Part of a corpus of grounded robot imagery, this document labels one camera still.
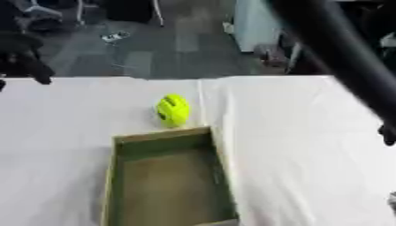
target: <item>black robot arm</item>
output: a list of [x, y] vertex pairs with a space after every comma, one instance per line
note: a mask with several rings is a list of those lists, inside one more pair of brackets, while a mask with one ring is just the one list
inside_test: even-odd
[[263, 0], [318, 63], [385, 122], [380, 132], [396, 140], [396, 78], [330, 0]]

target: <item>office chair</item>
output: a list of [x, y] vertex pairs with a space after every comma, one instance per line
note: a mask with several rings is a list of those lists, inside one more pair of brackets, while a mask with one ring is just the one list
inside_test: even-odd
[[[23, 34], [15, 18], [24, 16], [8, 0], [0, 0], [0, 74], [2, 77], [33, 77], [48, 85], [55, 73], [40, 59], [42, 42]], [[5, 85], [0, 82], [0, 90]]]

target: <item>black object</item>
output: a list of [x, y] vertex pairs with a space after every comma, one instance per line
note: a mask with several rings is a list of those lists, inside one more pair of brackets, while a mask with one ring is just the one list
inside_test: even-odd
[[0, 33], [0, 73], [7, 77], [33, 77], [48, 85], [55, 73], [40, 60], [42, 42], [26, 34]]
[[396, 128], [396, 79], [335, 3], [326, 0], [267, 2], [320, 65], [333, 72], [381, 117], [386, 128]]
[[3, 88], [5, 87], [5, 81], [0, 80], [0, 92], [3, 91]]
[[[25, 17], [8, 0], [0, 0], [0, 74], [6, 77], [33, 77], [43, 85], [51, 82], [54, 72], [40, 60], [42, 42], [23, 34], [15, 17]], [[0, 91], [5, 82], [0, 80]]]
[[148, 23], [154, 10], [151, 0], [108, 0], [105, 9], [108, 19], [140, 23]]
[[55, 33], [62, 27], [62, 22], [59, 19], [36, 19], [29, 23], [27, 30], [38, 34]]

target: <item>open box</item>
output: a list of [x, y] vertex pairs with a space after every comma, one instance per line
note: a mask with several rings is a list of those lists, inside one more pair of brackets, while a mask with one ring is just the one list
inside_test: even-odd
[[116, 137], [114, 146], [102, 226], [236, 225], [209, 128]]

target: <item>table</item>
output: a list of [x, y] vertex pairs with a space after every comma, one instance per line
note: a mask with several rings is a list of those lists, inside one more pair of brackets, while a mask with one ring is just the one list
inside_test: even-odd
[[394, 225], [394, 147], [329, 77], [7, 82], [2, 225], [98, 225], [111, 136], [165, 130], [152, 107], [168, 93], [190, 102], [185, 128], [212, 127], [244, 225]]

